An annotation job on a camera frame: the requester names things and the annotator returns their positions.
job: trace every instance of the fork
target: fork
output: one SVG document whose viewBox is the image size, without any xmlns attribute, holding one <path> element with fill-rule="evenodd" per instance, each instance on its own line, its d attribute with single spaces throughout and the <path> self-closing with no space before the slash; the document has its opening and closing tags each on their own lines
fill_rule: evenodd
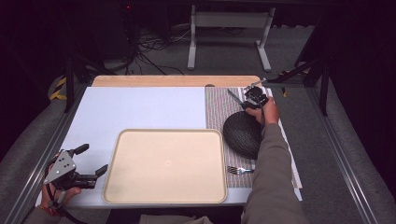
<svg viewBox="0 0 396 224">
<path fill-rule="evenodd" d="M 233 175 L 252 174 L 254 170 L 245 169 L 242 167 L 227 166 L 227 171 Z"/>
</svg>

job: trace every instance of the black bowl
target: black bowl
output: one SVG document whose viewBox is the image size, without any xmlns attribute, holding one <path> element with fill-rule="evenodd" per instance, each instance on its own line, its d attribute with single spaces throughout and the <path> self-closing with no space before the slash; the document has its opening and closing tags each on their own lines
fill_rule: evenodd
<svg viewBox="0 0 396 224">
<path fill-rule="evenodd" d="M 262 141 L 262 126 L 245 111 L 228 117 L 223 125 L 224 141 L 238 155 L 257 160 Z"/>
</svg>

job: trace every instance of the wooden strip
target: wooden strip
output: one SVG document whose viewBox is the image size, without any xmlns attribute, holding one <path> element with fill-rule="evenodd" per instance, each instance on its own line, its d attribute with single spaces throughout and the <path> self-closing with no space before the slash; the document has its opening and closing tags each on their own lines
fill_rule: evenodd
<svg viewBox="0 0 396 224">
<path fill-rule="evenodd" d="M 246 87 L 256 76 L 99 76 L 93 87 Z"/>
</svg>

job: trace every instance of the wooden tray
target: wooden tray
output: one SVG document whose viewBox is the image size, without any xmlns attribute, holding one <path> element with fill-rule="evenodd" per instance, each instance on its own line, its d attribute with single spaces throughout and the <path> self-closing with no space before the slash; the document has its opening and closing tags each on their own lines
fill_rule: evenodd
<svg viewBox="0 0 396 224">
<path fill-rule="evenodd" d="M 107 174 L 107 203 L 221 203 L 227 195 L 217 130 L 129 129 Z"/>
</svg>

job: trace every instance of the person's sleeve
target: person's sleeve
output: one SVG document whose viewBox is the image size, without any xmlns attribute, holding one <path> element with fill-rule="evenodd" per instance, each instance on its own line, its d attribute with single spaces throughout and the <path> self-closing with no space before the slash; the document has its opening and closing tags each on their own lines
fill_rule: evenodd
<svg viewBox="0 0 396 224">
<path fill-rule="evenodd" d="M 242 223 L 309 223 L 291 183 L 291 155 L 277 124 L 264 131 Z"/>
<path fill-rule="evenodd" d="M 51 216 L 48 212 L 36 207 L 23 224 L 57 224 L 60 221 L 61 217 Z"/>
</svg>

